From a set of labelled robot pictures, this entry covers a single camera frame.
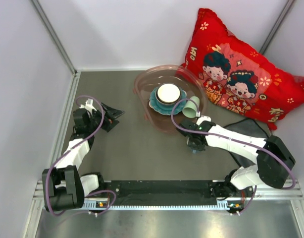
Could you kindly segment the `blue speckled ceramic cup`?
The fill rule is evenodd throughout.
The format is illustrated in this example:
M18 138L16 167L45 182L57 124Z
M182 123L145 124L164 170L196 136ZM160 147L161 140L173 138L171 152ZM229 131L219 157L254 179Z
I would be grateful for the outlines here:
M192 147L190 147L189 149L191 150L191 152L192 152L193 154L200 153L200 152L203 151L203 149L192 148Z

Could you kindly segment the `pale green cup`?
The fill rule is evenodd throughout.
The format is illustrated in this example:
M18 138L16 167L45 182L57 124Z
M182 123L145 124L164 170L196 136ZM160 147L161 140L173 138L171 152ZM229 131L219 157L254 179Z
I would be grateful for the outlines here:
M190 97L182 110L183 115L190 119L198 117L199 105L200 99L197 96Z

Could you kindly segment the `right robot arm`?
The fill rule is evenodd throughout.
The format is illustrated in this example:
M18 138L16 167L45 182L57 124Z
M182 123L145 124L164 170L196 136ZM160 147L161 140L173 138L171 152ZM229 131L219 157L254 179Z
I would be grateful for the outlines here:
M200 117L197 122L184 119L176 128L187 137L193 150L215 147L251 161L251 165L240 166L225 179L224 188L230 196L260 184L284 189L287 178L292 176L296 161L277 136L261 138L240 134L211 122L208 117Z

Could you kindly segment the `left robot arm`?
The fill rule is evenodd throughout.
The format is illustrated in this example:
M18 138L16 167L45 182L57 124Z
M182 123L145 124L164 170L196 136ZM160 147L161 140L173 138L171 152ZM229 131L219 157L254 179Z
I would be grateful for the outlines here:
M78 169L95 141L95 132L102 129L110 132L119 124L123 110L101 104L93 106L93 100L73 111L73 131L68 147L55 165L42 172L45 209L64 211L82 208L86 196L102 196L106 185L99 172L79 175Z

